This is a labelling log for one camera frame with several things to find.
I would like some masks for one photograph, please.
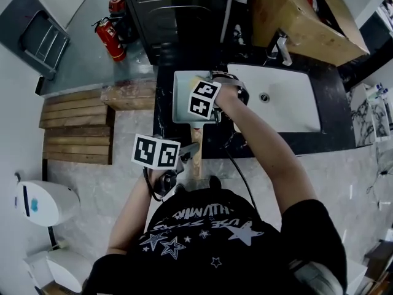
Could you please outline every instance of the t-shirt sleeve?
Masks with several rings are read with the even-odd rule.
[[[281,235],[288,261],[323,264],[346,289],[345,249],[320,201],[305,200],[288,208],[282,216]]]
[[[98,259],[91,270],[83,295],[121,294],[127,256],[108,254]]]

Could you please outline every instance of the person's right arm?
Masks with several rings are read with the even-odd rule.
[[[281,214],[298,202],[316,199],[304,168],[288,144],[237,95],[234,87],[223,85],[216,103],[238,126],[271,179]]]

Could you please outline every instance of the fire extinguisher label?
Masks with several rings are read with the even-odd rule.
[[[114,30],[112,27],[108,28],[106,31],[107,31],[108,34],[111,35],[111,36],[113,36],[113,35],[115,34],[115,30]]]

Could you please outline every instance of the white sink basin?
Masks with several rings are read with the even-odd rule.
[[[248,106],[277,132],[321,131],[307,74],[248,65],[228,65],[228,72],[244,82]]]

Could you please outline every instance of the toilet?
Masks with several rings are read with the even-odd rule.
[[[72,189],[46,181],[20,181],[16,204],[25,218],[46,227],[67,221],[80,208]]]
[[[42,251],[24,259],[33,283],[42,288],[53,280],[65,288],[82,292],[92,266],[83,256],[66,248]]]

